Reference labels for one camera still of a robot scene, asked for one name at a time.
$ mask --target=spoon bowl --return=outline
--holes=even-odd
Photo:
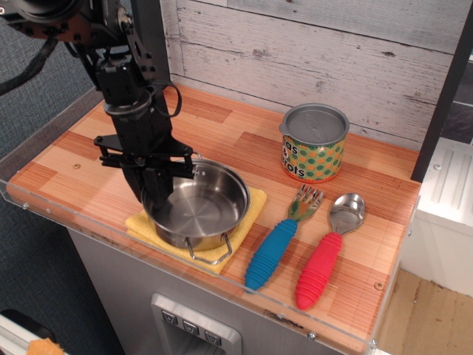
[[[357,229],[364,220],[364,201],[358,194],[345,194],[337,199],[330,210],[332,230],[346,234]]]

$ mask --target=whitewashed wood wall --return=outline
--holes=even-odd
[[[161,0],[171,78],[419,150],[472,0]]]

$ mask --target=tin can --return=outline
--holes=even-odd
[[[325,104],[302,104],[289,110],[279,130],[282,166],[294,179],[323,183],[339,172],[350,128],[347,116]]]

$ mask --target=gray carpet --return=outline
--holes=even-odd
[[[0,81],[18,75],[42,45],[0,20]],[[92,87],[59,44],[43,71],[0,98],[0,159]],[[49,328],[72,355],[122,354],[67,230],[0,200],[0,311]]]

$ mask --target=control panel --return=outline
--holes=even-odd
[[[209,346],[213,354],[242,355],[241,335],[215,319],[162,294],[153,294],[152,311],[169,355],[207,354]]]

